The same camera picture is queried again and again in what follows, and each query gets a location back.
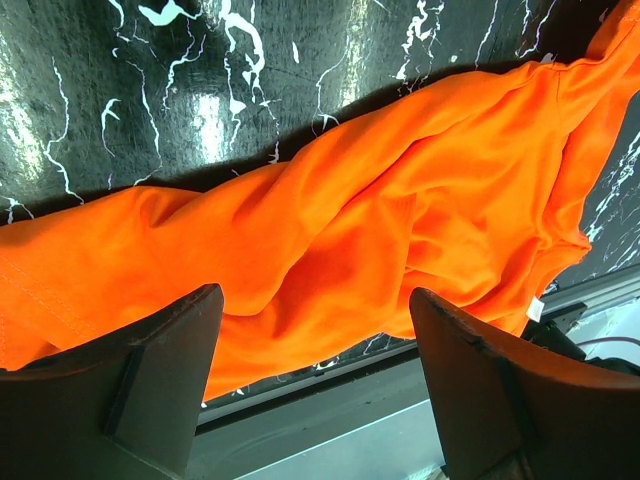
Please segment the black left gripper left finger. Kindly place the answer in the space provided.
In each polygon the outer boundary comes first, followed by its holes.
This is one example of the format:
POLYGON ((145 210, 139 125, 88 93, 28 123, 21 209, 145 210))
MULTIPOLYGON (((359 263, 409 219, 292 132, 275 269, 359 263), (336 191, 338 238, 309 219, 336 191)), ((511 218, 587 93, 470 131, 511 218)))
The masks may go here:
POLYGON ((98 339, 1 373, 4 479, 181 479, 219 334, 204 285, 98 339))

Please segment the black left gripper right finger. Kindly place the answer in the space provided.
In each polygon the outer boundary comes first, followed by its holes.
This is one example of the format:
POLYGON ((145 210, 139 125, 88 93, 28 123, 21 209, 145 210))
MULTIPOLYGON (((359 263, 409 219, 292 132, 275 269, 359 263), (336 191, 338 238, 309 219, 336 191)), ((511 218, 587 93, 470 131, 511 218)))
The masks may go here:
POLYGON ((422 288, 410 314, 449 478, 638 478, 638 376, 554 353, 422 288))

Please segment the orange t shirt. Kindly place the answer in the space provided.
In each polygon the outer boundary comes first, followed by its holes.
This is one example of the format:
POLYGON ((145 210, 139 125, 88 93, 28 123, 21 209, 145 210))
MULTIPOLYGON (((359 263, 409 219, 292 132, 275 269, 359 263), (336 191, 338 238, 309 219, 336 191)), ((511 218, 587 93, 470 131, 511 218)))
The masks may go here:
POLYGON ((445 77, 208 192, 132 187, 1 230, 1 366, 16 371, 206 284, 224 313, 205 400, 410 339, 426 288, 512 335, 590 251, 587 196, 639 89, 639 5, 584 55, 445 77))

